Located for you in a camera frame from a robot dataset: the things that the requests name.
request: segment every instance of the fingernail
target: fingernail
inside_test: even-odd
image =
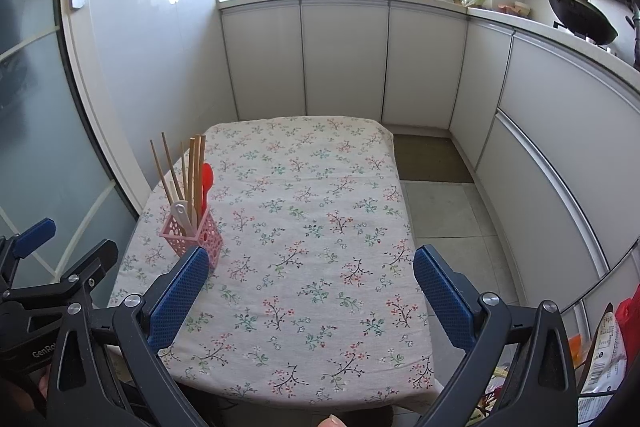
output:
[[[347,427],[342,420],[340,420],[340,418],[338,418],[337,416],[334,416],[333,414],[331,416],[329,416],[329,420],[331,420],[332,423],[334,423],[334,425],[337,425],[338,427]]]

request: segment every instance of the brown mat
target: brown mat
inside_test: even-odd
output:
[[[474,182],[449,138],[394,134],[394,150],[401,180]]]

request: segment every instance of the barcode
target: barcode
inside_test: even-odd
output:
[[[594,364],[591,366],[591,378],[587,382],[588,385],[596,384],[598,378],[600,378],[600,376],[602,375],[602,372],[604,371],[606,365],[606,362],[594,362]]]

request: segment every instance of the red spoon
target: red spoon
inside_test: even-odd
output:
[[[202,213],[207,209],[207,193],[213,186],[216,177],[213,174],[213,169],[208,163],[202,164]]]

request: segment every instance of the pink plastic basket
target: pink plastic basket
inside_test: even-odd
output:
[[[218,264],[220,248],[222,248],[222,236],[208,208],[204,214],[204,219],[200,222],[196,237],[180,235],[178,223],[171,214],[167,217],[158,235],[164,237],[180,257],[191,247],[203,247],[209,255],[209,266],[215,268],[216,264]]]

